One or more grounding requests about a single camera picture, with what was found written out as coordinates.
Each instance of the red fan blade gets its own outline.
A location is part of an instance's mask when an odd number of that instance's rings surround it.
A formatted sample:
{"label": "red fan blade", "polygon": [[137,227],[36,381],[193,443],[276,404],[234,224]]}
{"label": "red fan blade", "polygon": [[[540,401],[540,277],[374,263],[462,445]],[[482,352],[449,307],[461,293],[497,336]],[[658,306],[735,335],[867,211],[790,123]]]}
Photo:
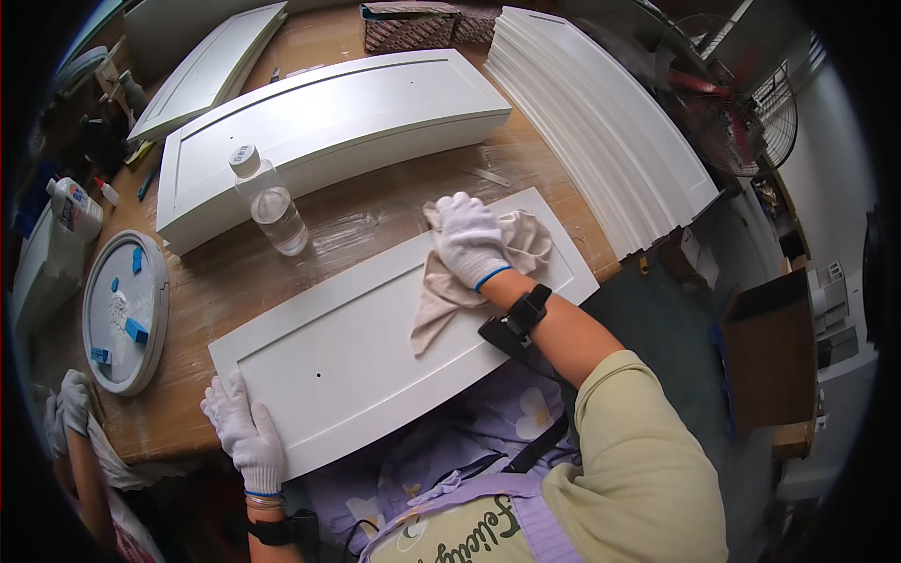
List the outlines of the red fan blade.
{"label": "red fan blade", "polygon": [[689,75],[683,74],[681,72],[674,72],[671,70],[667,75],[667,80],[670,84],[684,86],[686,88],[691,88],[692,90],[697,90],[698,92],[706,92],[708,94],[718,95],[729,94],[729,91],[723,87],[717,86],[716,84],[710,84],[709,82],[705,82],[700,78],[690,77]]}
{"label": "red fan blade", "polygon": [[735,74],[733,75],[733,81],[729,85],[729,94],[732,95],[741,88],[745,81],[748,79],[751,71],[754,70],[754,67],[757,63],[757,50],[751,49],[748,52],[748,56],[742,59],[742,62],[739,63],[738,69],[735,70]]}
{"label": "red fan blade", "polygon": [[751,149],[748,148],[748,137],[744,133],[742,119],[739,117],[738,112],[735,111],[733,105],[729,106],[729,119],[732,120],[733,134],[735,135],[735,142],[738,144],[738,151],[742,154],[745,166],[749,166],[753,164],[754,159],[751,156]]}

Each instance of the white work glove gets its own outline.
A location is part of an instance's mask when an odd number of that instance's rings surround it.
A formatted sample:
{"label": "white work glove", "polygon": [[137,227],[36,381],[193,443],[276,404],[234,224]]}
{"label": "white work glove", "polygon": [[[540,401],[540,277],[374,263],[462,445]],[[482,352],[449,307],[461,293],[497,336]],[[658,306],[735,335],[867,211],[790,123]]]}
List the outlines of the white work glove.
{"label": "white work glove", "polygon": [[75,369],[67,371],[59,388],[59,400],[62,402],[63,421],[87,438],[87,413],[91,402],[87,398],[85,374]]}
{"label": "white work glove", "polygon": [[476,291],[498,271],[510,268],[497,217],[480,199],[457,192],[435,204],[441,231],[433,235],[435,250],[454,276]]}
{"label": "white work glove", "polygon": [[66,429],[62,421],[62,402],[50,393],[44,407],[44,437],[53,457],[66,453]]}
{"label": "white work glove", "polygon": [[244,477],[244,490],[252,495],[277,495],[282,484],[283,454],[276,427],[266,405],[254,403],[248,407],[241,372],[232,373],[229,384],[231,392],[226,393],[219,377],[213,377],[200,410],[210,419],[225,453]]}

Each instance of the shirt sleeve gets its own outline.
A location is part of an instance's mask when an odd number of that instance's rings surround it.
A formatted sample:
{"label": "shirt sleeve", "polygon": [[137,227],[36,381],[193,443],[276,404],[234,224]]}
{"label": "shirt sleeve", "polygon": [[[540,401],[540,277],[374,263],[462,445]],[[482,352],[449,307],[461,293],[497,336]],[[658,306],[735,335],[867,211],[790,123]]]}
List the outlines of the shirt sleeve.
{"label": "shirt sleeve", "polygon": [[585,561],[726,560],[716,471],[634,352],[595,368],[575,418],[583,467],[555,467],[542,495]]}

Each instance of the gray round tray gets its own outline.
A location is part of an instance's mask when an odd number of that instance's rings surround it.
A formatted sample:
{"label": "gray round tray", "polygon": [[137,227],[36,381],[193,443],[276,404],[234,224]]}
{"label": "gray round tray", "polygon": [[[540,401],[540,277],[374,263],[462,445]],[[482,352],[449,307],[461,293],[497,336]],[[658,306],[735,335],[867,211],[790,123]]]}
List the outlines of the gray round tray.
{"label": "gray round tray", "polygon": [[[132,253],[141,247],[141,271],[132,273]],[[118,291],[112,289],[119,278]],[[147,330],[146,344],[125,332],[131,317]],[[97,383],[110,393],[137,395],[150,382],[163,351],[168,322],[168,272],[157,243],[137,231],[122,231],[100,251],[87,279],[81,334]],[[91,359],[91,347],[109,350],[111,365]]]}

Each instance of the black wrist strap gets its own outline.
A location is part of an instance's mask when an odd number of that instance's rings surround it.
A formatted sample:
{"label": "black wrist strap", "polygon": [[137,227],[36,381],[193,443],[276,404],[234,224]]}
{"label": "black wrist strap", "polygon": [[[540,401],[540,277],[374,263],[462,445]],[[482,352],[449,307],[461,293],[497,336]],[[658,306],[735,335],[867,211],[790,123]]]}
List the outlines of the black wrist strap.
{"label": "black wrist strap", "polygon": [[247,531],[263,545],[287,545],[291,541],[288,533],[287,518],[278,522],[247,522]]}
{"label": "black wrist strap", "polygon": [[522,294],[503,319],[491,317],[478,329],[478,333],[507,356],[526,361],[528,354],[523,343],[548,313],[544,304],[550,296],[551,290],[538,284],[530,293]]}
{"label": "black wrist strap", "polygon": [[315,545],[319,542],[316,514],[303,509],[278,522],[248,520],[247,531],[263,545]]}

